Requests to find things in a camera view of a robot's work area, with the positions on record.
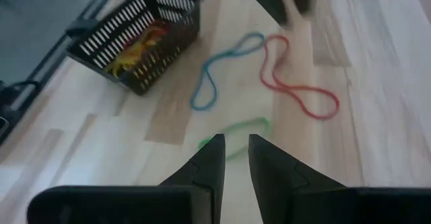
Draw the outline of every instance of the black plastic basket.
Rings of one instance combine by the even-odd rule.
[[[67,53],[111,81],[122,83],[142,95],[196,39],[200,28],[200,1],[126,0],[76,40]],[[161,41],[143,53],[141,60],[118,78],[104,71],[125,45],[156,20],[170,24]]]

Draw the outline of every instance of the yellow object in basket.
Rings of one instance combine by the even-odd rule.
[[[114,77],[119,77],[119,73],[131,70],[140,60],[142,54],[148,50],[149,47],[156,45],[166,30],[157,26],[148,27],[138,40],[130,47],[124,49],[113,62],[111,62],[104,69],[105,72],[110,72]]]

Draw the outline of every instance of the hardwood floor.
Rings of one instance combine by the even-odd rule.
[[[201,139],[256,117],[271,121],[272,143],[347,186],[431,186],[431,25],[420,0],[318,0],[309,18],[286,1],[293,26],[285,31],[255,0],[204,0],[200,39],[142,97],[67,59],[0,148],[0,216],[24,223],[28,201],[50,186],[158,184]],[[262,51],[214,65],[217,104],[190,109],[203,61],[255,30],[290,39],[283,80],[334,91],[336,117],[313,120],[264,87]],[[269,45],[270,62],[280,50]],[[204,83],[198,102],[210,94]],[[300,95],[314,112],[333,108]],[[227,148],[261,132],[229,136]],[[239,222],[261,223],[246,154],[226,163],[222,223]]]

